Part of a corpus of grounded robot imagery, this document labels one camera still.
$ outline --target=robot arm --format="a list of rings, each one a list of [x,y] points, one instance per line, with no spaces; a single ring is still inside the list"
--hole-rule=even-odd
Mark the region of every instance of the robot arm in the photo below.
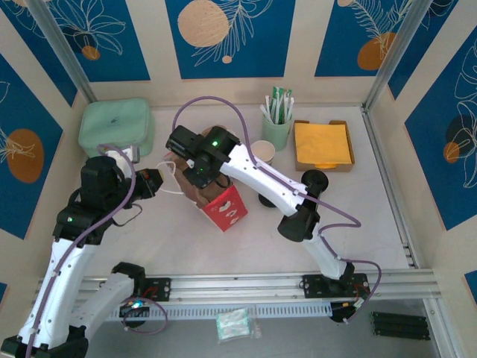
[[[124,153],[133,162],[139,158],[132,148]],[[155,196],[162,184],[157,169],[143,169],[136,172],[136,184],[131,188],[130,165],[115,152],[107,155],[88,159],[81,169],[81,188],[57,216],[50,263],[31,314],[18,336],[4,340],[2,353],[11,357],[29,357],[31,353],[36,357],[71,357],[75,352],[75,357],[84,357],[88,341],[104,319],[123,300],[142,294],[144,269],[120,263],[98,292],[72,313],[84,272],[104,231],[113,224],[112,217],[105,218],[120,207],[129,192],[126,209],[135,200]],[[57,273],[58,262],[86,230],[91,232],[72,249]]]
[[[308,171],[303,175],[302,183],[298,183],[259,158],[252,160],[245,145],[222,127],[214,127],[203,137],[178,126],[166,147],[187,161],[189,168],[184,175],[193,185],[202,189],[221,173],[240,180],[266,197],[284,215],[278,226],[280,234],[302,243],[324,276],[333,280],[350,280],[354,266],[336,258],[318,236],[320,216],[316,211],[317,204],[298,195],[306,193],[318,199],[328,186],[322,172]]]

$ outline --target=pen holder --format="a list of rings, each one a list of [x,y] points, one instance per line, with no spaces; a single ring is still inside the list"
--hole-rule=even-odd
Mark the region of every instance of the pen holder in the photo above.
[[[276,151],[285,149],[293,118],[282,125],[270,123],[262,116],[262,139],[274,145]]]

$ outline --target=white tabletop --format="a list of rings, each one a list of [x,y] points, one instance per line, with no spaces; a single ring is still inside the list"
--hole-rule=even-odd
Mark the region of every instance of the white tabletop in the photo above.
[[[260,139],[261,112],[258,106],[239,106],[247,120],[250,140]],[[177,108],[155,109],[154,149],[136,170],[153,168],[168,152],[165,142]],[[296,106],[295,119],[328,123],[346,120],[350,129],[356,164],[349,173],[327,173],[329,187],[321,200],[357,217],[359,229],[327,231],[327,237],[342,257],[373,260],[384,269],[406,269],[407,259],[385,194],[376,160],[357,107]],[[225,125],[243,140],[235,113],[225,106],[194,106],[180,117],[180,124],[195,133],[211,125]],[[300,181],[294,170],[292,138],[277,153],[273,167]],[[249,211],[241,221],[222,233],[182,195],[158,192],[155,198],[138,201],[144,212],[125,227],[111,227],[105,233],[87,275],[106,275],[120,261],[144,266],[147,274],[247,274],[316,271],[318,265],[302,245],[288,241],[277,232],[282,214],[263,207],[257,194],[241,183],[236,186]],[[175,190],[169,173],[163,188]],[[125,222],[136,209],[123,210],[115,219]],[[346,219],[318,208],[321,224]],[[359,269],[373,267],[358,266]]]

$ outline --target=yellow napkin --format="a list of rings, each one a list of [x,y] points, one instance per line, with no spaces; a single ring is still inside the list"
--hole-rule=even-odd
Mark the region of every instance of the yellow napkin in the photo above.
[[[300,163],[315,164],[321,169],[351,164],[345,125],[296,123],[295,142]]]

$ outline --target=mint green container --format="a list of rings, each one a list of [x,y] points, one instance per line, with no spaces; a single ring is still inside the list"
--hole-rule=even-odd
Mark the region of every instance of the mint green container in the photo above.
[[[78,141],[89,157],[96,157],[99,144],[119,148],[137,145],[141,157],[150,154],[154,144],[154,117],[143,98],[99,101],[86,107]]]
[[[274,125],[262,116],[262,139],[273,144],[275,151],[285,149],[292,123],[293,119],[290,119],[283,125]]]

